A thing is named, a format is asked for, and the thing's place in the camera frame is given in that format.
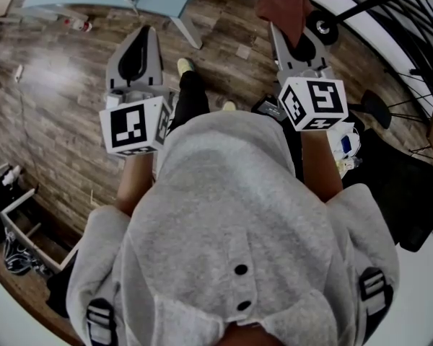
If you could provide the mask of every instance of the gray hoodie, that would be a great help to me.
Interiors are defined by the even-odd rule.
[[[88,345],[87,306],[106,293],[119,345],[211,346],[234,321],[286,346],[354,345],[357,252],[396,289],[395,246],[366,186],[322,203],[295,178],[276,122],[215,112],[170,134],[131,218],[91,213],[67,306]]]

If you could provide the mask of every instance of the brown towel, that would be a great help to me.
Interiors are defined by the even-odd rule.
[[[255,13],[273,22],[297,47],[306,24],[306,17],[313,11],[310,0],[258,0]]]

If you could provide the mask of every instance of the wooden floor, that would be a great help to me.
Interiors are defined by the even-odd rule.
[[[150,24],[159,35],[167,84],[178,88],[175,63],[191,57],[208,86],[212,110],[226,99],[249,110],[271,93],[276,78],[267,24],[255,16],[255,2],[192,0],[187,12],[202,34],[201,50],[166,18],[142,14],[139,22],[134,12],[107,7],[74,7],[91,17],[88,33],[37,20],[0,26],[0,159],[24,165],[26,183],[40,184],[36,200],[55,216],[55,224],[82,233],[89,212],[113,202],[123,167],[122,160],[106,154],[98,118],[105,106],[105,65],[117,45]],[[239,49],[249,50],[248,57],[239,57]],[[25,69],[18,85],[12,77],[19,64]],[[358,102],[366,89],[387,104],[408,99],[378,57],[344,28],[331,48],[331,64],[349,101]],[[414,113],[410,105],[400,111]],[[363,119],[403,151],[428,144],[427,130],[418,123],[394,119],[384,131]]]
[[[0,245],[0,283],[22,308],[44,327],[70,345],[83,346],[69,320],[59,316],[46,304],[50,291],[45,279],[34,270],[19,276],[5,268],[3,244]]]

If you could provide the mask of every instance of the white shoe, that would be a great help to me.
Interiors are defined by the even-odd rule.
[[[227,111],[227,112],[233,112],[233,111],[237,110],[236,104],[234,102],[228,100],[224,103],[222,110]]]
[[[178,59],[177,67],[178,67],[178,73],[180,74],[180,78],[183,75],[183,73],[187,71],[194,72],[193,62],[186,58]]]

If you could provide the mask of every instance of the white cube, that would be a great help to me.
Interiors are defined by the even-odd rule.
[[[121,104],[100,112],[109,154],[129,156],[160,150],[171,109],[163,96]]]
[[[327,130],[348,117],[344,83],[338,79],[289,77],[279,101],[295,130]]]

